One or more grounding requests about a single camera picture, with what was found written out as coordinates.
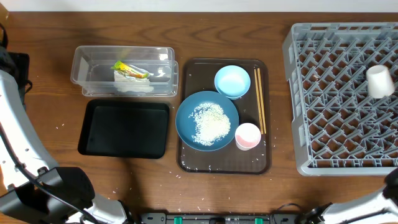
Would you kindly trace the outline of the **white tissue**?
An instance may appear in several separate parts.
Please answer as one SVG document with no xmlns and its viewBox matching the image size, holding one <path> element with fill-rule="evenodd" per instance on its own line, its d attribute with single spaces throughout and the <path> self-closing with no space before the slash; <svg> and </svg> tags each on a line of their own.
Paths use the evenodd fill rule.
<svg viewBox="0 0 398 224">
<path fill-rule="evenodd" d="M 149 93 L 154 90 L 148 78 L 134 78 L 124 76 L 122 73 L 114 71 L 114 87 L 120 92 L 143 92 Z"/>
</svg>

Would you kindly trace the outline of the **pink cup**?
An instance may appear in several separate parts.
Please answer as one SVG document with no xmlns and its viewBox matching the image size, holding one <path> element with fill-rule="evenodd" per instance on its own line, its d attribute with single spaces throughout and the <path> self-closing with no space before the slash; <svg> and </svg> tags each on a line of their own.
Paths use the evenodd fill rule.
<svg viewBox="0 0 398 224">
<path fill-rule="evenodd" d="M 235 131 L 236 146 L 242 151 L 256 147 L 261 141 L 261 130 L 252 123 L 243 123 Z"/>
</svg>

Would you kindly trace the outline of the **white cup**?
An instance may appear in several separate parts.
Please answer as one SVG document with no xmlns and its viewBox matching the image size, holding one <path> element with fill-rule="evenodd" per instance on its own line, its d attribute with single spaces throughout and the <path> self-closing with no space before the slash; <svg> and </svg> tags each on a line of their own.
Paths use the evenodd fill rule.
<svg viewBox="0 0 398 224">
<path fill-rule="evenodd" d="M 372 98 L 381 99 L 385 96 L 391 96 L 395 91 L 389 69 L 384 65 L 370 67 L 366 71 L 366 79 L 368 81 L 368 94 Z"/>
</svg>

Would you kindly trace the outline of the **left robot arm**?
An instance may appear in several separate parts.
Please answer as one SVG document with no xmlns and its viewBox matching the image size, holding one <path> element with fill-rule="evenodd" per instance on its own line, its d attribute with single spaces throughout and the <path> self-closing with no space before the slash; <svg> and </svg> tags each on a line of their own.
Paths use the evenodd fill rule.
<svg viewBox="0 0 398 224">
<path fill-rule="evenodd" d="M 96 194 L 79 167 L 61 167 L 25 112 L 29 56 L 9 53 L 1 28 L 1 213 L 26 223 L 134 223 L 120 200 Z"/>
</svg>

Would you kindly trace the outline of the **green yellow snack wrapper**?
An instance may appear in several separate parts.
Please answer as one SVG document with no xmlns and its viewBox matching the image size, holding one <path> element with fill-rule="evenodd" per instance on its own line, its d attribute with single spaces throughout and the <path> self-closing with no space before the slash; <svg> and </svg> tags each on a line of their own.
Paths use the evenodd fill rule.
<svg viewBox="0 0 398 224">
<path fill-rule="evenodd" d="M 149 76 L 149 72 L 142 72 L 138 68 L 134 68 L 133 66 L 127 65 L 122 61 L 117 61 L 111 69 L 121 73 L 125 77 L 133 77 L 133 78 L 147 78 Z"/>
</svg>

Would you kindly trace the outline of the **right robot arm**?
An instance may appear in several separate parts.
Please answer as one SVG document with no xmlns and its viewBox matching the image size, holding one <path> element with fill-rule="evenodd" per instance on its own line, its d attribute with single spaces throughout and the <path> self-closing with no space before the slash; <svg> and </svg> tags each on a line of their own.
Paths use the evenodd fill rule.
<svg viewBox="0 0 398 224">
<path fill-rule="evenodd" d="M 346 203 L 329 203 L 298 217 L 301 224 L 397 223 L 397 169 L 377 192 Z"/>
</svg>

